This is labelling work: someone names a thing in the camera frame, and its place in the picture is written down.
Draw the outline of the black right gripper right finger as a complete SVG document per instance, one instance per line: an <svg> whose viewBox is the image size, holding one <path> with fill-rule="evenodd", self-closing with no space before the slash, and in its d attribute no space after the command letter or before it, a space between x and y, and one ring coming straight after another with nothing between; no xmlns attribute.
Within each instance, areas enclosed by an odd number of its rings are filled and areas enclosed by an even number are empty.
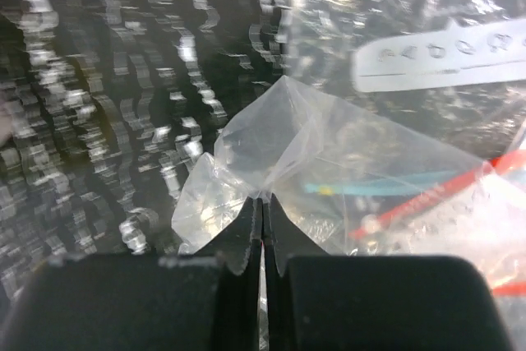
<svg viewBox="0 0 526 351"><path fill-rule="evenodd" d="M330 255L262 208L272 350L511 350L479 272L454 256Z"/></svg>

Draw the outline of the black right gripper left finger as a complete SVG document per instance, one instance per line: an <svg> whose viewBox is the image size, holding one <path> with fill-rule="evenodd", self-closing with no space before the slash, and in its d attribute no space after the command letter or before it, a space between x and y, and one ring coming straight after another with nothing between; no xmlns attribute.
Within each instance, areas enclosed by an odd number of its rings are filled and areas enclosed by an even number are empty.
<svg viewBox="0 0 526 351"><path fill-rule="evenodd" d="M188 255L51 256L1 330L4 350L255 350L262 204Z"/></svg>

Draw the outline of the clear bag orange zipper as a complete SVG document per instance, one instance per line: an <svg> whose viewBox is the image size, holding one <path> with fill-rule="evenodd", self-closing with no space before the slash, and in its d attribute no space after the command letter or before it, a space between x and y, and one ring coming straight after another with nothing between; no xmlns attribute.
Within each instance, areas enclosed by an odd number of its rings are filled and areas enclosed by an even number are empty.
<svg viewBox="0 0 526 351"><path fill-rule="evenodd" d="M183 252L276 199L332 254L448 255L499 297L525 294L525 153L486 161L280 78L235 115L186 180L172 217Z"/></svg>

